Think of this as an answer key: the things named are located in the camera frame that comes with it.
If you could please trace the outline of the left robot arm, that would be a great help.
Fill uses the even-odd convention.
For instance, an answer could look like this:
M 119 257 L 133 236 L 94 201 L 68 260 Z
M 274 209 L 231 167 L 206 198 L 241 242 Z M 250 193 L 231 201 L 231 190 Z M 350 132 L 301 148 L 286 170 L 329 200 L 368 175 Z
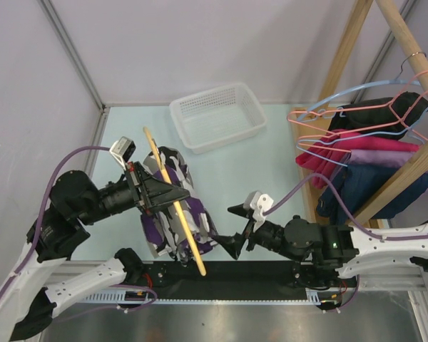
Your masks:
M 135 286 L 145 271 L 131 248 L 119 249 L 97 268 L 56 285 L 47 280 L 90 234 L 92 225 L 137 208 L 151 216 L 184 200 L 189 192 L 128 166 L 120 182 L 97 188 L 83 171 L 63 173 L 49 183 L 43 213 L 26 235 L 17 267 L 0 287 L 0 341 L 31 338 L 69 306 L 110 286 Z

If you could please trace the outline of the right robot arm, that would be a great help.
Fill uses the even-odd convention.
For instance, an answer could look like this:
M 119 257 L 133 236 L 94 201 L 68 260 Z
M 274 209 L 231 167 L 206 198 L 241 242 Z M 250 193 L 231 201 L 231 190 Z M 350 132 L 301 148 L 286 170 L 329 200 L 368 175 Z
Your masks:
M 386 229 L 381 234 L 341 224 L 310 223 L 295 215 L 285 226 L 258 223 L 241 205 L 228 211 L 247 219 L 244 230 L 214 240 L 234 259 L 256 246 L 292 262 L 299 287 L 326 290 L 369 271 L 393 266 L 418 266 L 428 272 L 428 221 L 417 227 Z

